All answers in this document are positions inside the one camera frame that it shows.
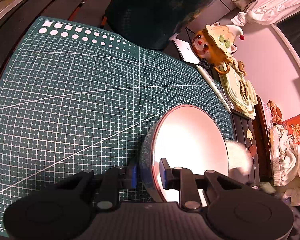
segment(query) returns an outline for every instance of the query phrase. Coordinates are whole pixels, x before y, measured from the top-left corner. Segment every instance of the pen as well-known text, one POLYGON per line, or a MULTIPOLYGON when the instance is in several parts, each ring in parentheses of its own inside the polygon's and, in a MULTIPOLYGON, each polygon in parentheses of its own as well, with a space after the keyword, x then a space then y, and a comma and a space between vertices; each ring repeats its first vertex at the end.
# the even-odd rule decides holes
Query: pen
POLYGON ((217 88, 217 86, 215 85, 215 83, 213 82, 213 80, 211 79, 209 74, 207 73, 207 71, 205 69, 203 69, 202 67, 200 67, 199 65, 196 65, 196 66, 197 66, 197 70, 199 71, 201 76, 208 83, 208 85, 211 87, 211 89, 215 92, 215 94, 220 99, 221 103, 224 105, 226 110, 231 114, 230 106, 228 105, 228 103, 225 100, 224 96, 220 93, 219 89, 217 88))

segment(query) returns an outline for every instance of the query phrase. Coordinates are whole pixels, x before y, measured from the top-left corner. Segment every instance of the cutting mat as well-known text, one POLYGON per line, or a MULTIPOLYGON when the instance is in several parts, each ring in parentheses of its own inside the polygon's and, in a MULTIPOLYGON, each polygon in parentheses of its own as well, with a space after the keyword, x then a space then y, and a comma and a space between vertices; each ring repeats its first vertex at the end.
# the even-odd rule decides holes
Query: cutting mat
MULTIPOLYGON (((0 80, 0 235, 12 202, 81 170, 126 165, 180 104, 202 108, 233 139, 228 112, 194 68, 105 30, 38 18, 0 80)), ((141 182, 120 192, 120 201, 149 200, 141 182)))

